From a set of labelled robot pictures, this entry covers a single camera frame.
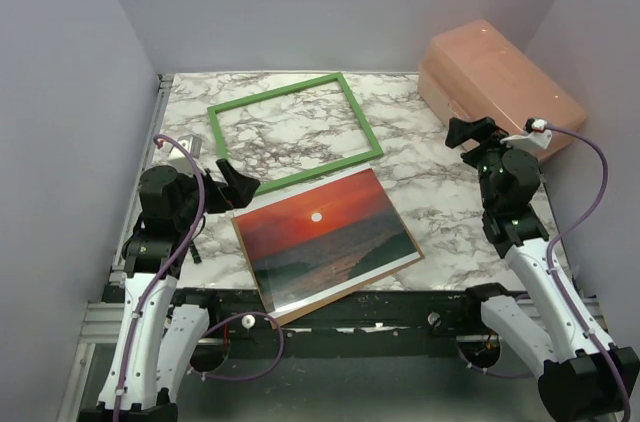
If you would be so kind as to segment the green wooden picture frame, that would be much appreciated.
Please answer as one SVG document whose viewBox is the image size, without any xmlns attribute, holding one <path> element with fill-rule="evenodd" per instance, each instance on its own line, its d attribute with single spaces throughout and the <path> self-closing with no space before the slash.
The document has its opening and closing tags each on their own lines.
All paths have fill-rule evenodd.
<svg viewBox="0 0 640 422">
<path fill-rule="evenodd" d="M 383 155 L 340 72 L 207 108 L 217 155 L 260 180 L 259 195 Z"/>
</svg>

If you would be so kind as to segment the sunset photo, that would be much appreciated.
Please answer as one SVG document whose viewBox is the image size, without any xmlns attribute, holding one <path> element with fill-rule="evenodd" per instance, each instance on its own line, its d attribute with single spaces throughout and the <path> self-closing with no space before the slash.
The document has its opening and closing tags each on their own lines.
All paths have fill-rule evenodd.
<svg viewBox="0 0 640 422">
<path fill-rule="evenodd" d="M 368 166 L 267 194 L 232 223 L 263 307 L 281 325 L 424 257 Z"/>
</svg>

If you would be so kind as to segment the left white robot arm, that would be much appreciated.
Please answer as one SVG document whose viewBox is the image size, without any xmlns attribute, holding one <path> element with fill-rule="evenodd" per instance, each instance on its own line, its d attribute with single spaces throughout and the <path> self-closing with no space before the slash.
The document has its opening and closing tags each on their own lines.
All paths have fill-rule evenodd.
<svg viewBox="0 0 640 422">
<path fill-rule="evenodd" d="M 183 174 L 170 165 L 146 170 L 141 213 L 123 248 L 124 312 L 113 360 L 95 407 L 81 421 L 175 421 L 177 395 L 200 337 L 222 322 L 208 295 L 177 296 L 178 278 L 198 224 L 206 214 L 245 208 L 260 183 L 217 162 Z"/>
</svg>

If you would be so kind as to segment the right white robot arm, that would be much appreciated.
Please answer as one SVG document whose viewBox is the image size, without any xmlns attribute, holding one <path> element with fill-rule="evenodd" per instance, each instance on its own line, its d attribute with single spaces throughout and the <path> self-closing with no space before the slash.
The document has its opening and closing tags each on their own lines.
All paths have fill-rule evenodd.
<svg viewBox="0 0 640 422">
<path fill-rule="evenodd" d="M 533 321 L 499 284 L 467 291 L 460 309 L 469 332 L 490 329 L 500 336 L 537 381 L 540 399 L 556 421 L 579 421 L 620 413 L 631 418 L 630 399 L 639 376 L 639 357 L 619 346 L 589 312 L 555 253 L 563 236 L 549 236 L 531 205 L 541 185 L 534 152 L 549 147 L 554 134 L 585 136 L 530 118 L 510 135 L 485 117 L 453 117 L 445 144 L 473 140 L 462 161 L 476 170 L 486 239 L 523 284 L 539 319 Z"/>
</svg>

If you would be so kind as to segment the pink plastic storage box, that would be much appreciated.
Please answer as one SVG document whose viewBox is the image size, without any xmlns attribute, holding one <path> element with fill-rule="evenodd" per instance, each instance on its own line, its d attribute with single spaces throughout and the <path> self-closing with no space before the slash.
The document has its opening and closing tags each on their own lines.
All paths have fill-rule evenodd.
<svg viewBox="0 0 640 422">
<path fill-rule="evenodd" d="M 587 120 L 578 102 L 484 19 L 431 39 L 417 90 L 445 125 L 453 117 L 491 117 L 512 135 L 530 118 L 576 132 Z"/>
</svg>

